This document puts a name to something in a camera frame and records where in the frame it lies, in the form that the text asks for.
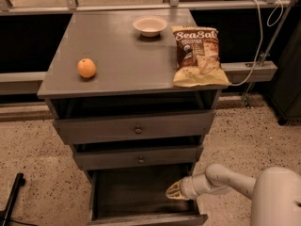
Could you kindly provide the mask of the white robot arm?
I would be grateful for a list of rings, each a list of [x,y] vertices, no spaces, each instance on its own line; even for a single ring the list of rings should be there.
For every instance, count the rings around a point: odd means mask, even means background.
[[[271,167],[253,178],[211,164],[175,182],[166,196],[189,201],[230,188],[251,200],[250,226],[301,226],[301,175],[291,169]]]

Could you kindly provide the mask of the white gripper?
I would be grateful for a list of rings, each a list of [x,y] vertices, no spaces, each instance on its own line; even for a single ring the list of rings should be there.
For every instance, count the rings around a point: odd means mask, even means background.
[[[171,200],[195,200],[208,189],[205,175],[187,176],[175,182],[166,190],[166,196]]]

